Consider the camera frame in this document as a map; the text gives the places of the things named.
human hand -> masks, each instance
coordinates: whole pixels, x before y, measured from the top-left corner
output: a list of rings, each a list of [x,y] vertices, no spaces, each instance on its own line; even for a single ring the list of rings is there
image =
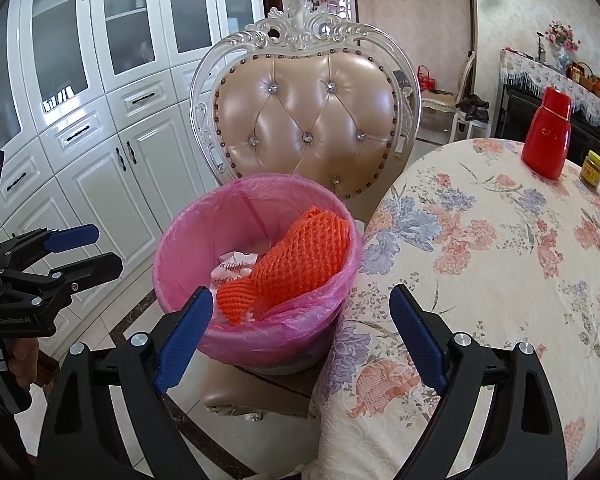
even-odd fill
[[[38,375],[38,340],[36,338],[13,340],[9,370],[22,387],[29,386],[36,381]]]

orange foam net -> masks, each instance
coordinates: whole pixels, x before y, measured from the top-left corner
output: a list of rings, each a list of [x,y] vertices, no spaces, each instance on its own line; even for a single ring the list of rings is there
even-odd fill
[[[349,223],[312,206],[244,278],[220,285],[216,305],[236,325],[323,286],[337,274],[349,248]]]

chair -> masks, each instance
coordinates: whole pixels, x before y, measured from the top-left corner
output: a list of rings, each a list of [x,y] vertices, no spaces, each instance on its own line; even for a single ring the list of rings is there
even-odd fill
[[[422,107],[431,108],[439,112],[448,114],[456,113],[456,105],[464,98],[464,89],[466,88],[467,80],[471,69],[475,64],[475,52],[469,53],[466,61],[462,64],[460,75],[458,77],[458,91],[455,95],[450,94],[434,94],[428,90],[422,92]]]
[[[367,224],[404,169],[420,122],[411,63],[392,38],[295,0],[213,46],[189,100],[196,141],[220,184],[298,173],[333,191]],[[278,38],[269,36],[271,29]],[[208,75],[221,71],[209,97]],[[406,74],[400,90],[394,70]],[[219,413],[306,416],[321,364],[286,376],[210,362],[201,400]]]

red thermos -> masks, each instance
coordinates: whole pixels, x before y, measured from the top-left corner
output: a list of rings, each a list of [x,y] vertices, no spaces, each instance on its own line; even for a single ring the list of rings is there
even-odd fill
[[[536,173],[558,180],[571,139],[571,98],[552,86],[544,90],[542,104],[531,121],[522,160]]]

yellow jar lid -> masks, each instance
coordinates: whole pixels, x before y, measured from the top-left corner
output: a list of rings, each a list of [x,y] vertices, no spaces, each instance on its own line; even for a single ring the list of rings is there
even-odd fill
[[[594,164],[600,166],[600,156],[596,152],[589,150],[589,158],[593,160]]]

